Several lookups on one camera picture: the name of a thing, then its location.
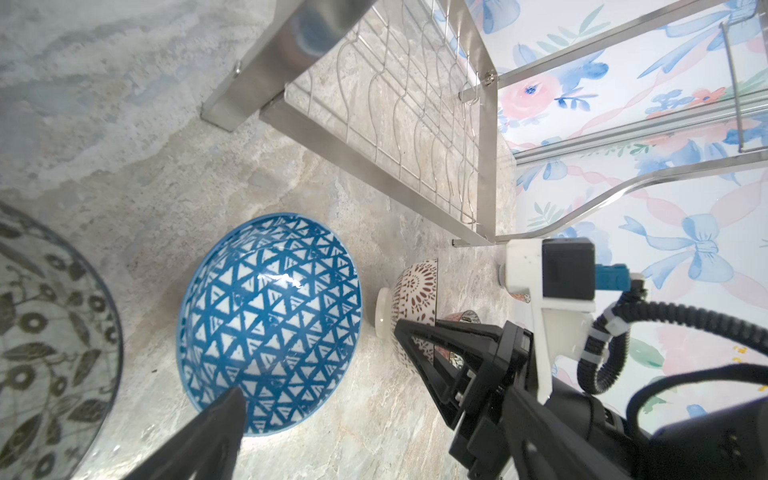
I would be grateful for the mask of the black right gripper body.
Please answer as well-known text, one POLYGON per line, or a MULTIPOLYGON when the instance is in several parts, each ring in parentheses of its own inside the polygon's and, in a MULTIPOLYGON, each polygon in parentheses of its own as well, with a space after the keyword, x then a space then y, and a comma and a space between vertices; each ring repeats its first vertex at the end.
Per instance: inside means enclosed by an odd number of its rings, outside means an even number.
POLYGON ((532 333, 511 323, 483 333, 463 327, 463 344, 478 339, 489 347, 458 351, 468 380, 449 449, 468 478, 636 477, 639 451, 620 414, 560 380, 548 400, 537 400, 532 333))

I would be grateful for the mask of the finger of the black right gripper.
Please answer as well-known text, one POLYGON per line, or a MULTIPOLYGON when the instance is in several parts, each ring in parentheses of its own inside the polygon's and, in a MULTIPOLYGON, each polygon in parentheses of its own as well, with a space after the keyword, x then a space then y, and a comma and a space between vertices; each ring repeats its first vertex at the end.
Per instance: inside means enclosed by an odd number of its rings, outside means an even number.
POLYGON ((516 326, 450 322, 433 325, 401 320, 394 330, 398 344, 415 367, 446 425, 454 429, 463 414, 480 413, 486 400, 510 384, 516 357, 516 326), (455 368, 436 354, 427 359, 416 344, 425 341, 461 358, 455 368))

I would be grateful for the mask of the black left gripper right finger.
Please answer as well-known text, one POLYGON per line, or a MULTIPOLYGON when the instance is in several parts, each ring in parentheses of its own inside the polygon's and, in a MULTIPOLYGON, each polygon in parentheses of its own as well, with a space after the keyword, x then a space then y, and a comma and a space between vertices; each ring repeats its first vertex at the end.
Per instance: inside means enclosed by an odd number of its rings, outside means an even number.
POLYGON ((622 417, 567 385, 557 385, 544 404, 508 388, 502 425, 521 479, 631 479, 636 473, 636 447, 622 417))

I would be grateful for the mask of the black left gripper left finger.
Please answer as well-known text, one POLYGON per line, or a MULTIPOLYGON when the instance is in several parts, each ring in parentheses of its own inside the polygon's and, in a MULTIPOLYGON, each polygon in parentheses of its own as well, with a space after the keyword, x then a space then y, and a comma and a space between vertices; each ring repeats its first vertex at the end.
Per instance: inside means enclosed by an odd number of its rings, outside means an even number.
POLYGON ((235 386, 171 437, 129 479, 230 479, 246 429, 246 399, 235 386))

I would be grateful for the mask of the red diamond pattern bowl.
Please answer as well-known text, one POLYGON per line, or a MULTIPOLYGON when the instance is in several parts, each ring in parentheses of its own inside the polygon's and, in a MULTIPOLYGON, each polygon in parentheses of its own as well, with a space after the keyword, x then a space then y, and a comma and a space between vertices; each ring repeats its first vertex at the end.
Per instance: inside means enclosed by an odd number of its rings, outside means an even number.
MULTIPOLYGON (((449 323, 460 323, 462 325, 464 324, 478 325, 481 323, 479 315, 474 310, 464 310, 461 312, 447 314, 443 318, 441 318, 441 321, 449 322, 449 323)), ((453 332, 453 338, 450 343, 450 348, 446 348, 441 344, 434 345, 435 358, 436 359, 442 358, 448 361, 453 368, 455 368, 456 370, 460 370, 464 365, 464 360, 462 357, 463 347, 461 347, 458 351, 456 351, 454 349, 454 346, 463 344, 466 342, 466 339, 465 339, 466 333, 464 331, 459 331, 456 329, 452 329, 452 332, 453 332)))

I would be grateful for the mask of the blue triangle pattern bowl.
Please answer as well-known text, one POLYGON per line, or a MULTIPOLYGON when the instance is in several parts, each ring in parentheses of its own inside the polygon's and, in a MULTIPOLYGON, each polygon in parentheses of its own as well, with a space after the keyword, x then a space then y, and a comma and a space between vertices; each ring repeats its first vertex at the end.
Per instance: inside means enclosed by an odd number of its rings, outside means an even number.
POLYGON ((200 410, 241 389, 246 434, 277 434, 333 395, 362 321, 359 275, 332 230, 297 213, 255 218, 209 251, 186 289, 181 383, 200 410))

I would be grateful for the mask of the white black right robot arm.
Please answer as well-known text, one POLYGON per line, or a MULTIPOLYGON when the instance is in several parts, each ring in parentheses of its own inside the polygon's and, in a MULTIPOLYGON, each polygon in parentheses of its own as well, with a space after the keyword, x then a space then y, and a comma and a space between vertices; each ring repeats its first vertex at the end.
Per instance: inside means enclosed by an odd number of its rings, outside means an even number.
POLYGON ((767 403, 753 400, 646 434, 641 407, 688 383, 762 383, 741 364, 669 377, 636 393, 625 415, 555 382, 537 397, 533 334, 504 326, 402 320, 394 335, 453 431, 450 455, 471 479, 763 479, 767 403))

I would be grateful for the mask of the stainless steel dish rack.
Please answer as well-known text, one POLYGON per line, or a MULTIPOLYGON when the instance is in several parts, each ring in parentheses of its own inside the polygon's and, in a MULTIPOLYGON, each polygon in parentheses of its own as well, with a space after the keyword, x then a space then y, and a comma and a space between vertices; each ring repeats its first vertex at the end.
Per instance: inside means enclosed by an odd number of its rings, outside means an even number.
POLYGON ((763 1, 286 1, 204 102, 484 246, 767 244, 763 1))

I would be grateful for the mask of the black floral pattern bowl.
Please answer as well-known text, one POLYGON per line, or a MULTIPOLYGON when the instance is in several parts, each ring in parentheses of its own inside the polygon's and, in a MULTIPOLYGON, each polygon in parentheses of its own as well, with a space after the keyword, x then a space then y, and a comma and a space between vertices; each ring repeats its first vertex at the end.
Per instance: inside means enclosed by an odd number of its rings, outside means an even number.
POLYGON ((123 339, 94 268, 1 206, 1 476, 69 479, 115 402, 123 339))

